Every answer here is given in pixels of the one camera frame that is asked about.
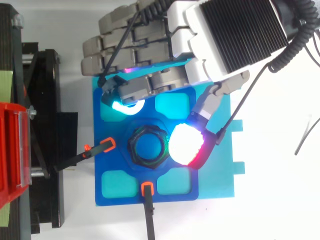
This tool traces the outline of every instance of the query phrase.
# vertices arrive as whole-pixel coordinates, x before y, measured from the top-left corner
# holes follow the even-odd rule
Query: metal rod
[[[39,178],[39,177],[44,177],[45,174],[42,171],[41,167],[32,167],[31,168],[31,177],[32,178]]]
[[[22,55],[22,64],[23,65],[31,64],[33,58],[34,58],[33,54],[23,54]]]

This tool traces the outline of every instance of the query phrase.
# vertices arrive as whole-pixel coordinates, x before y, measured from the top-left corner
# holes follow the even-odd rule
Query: black heat sink fins
[[[209,0],[200,9],[228,73],[288,45],[269,0]]]

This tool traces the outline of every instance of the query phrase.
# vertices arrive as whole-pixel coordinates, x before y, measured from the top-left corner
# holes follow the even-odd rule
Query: white robotic hand casing
[[[252,65],[227,72],[210,29],[199,7],[201,1],[175,1],[167,11],[168,28],[172,52],[175,58],[182,54],[193,53],[194,58],[185,65],[189,83],[197,85],[205,82],[220,82],[249,70]],[[271,61],[283,51],[272,53],[262,62]]]

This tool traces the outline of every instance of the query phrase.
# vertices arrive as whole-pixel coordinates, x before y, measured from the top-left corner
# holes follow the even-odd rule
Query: red plastic part
[[[23,194],[30,182],[30,136],[26,112],[21,105],[0,102],[0,209]],[[24,115],[21,118],[23,166],[20,162],[19,113]]]

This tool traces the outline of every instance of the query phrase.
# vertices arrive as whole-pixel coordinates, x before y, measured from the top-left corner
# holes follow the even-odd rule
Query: white table surface
[[[78,152],[93,145],[91,78],[81,75],[82,43],[98,35],[98,20],[129,0],[9,0],[25,19],[24,42],[61,55],[62,110],[78,112]],[[308,45],[316,56],[313,44]],[[251,81],[260,66],[251,71]],[[277,74],[266,71],[237,115],[232,134],[235,197],[155,203],[157,240],[319,240],[320,125],[294,151],[311,117],[320,117],[320,69],[302,51]],[[249,83],[231,95],[232,109]],[[93,160],[64,171],[65,222],[41,224],[33,240],[146,240],[142,204],[96,207]]]

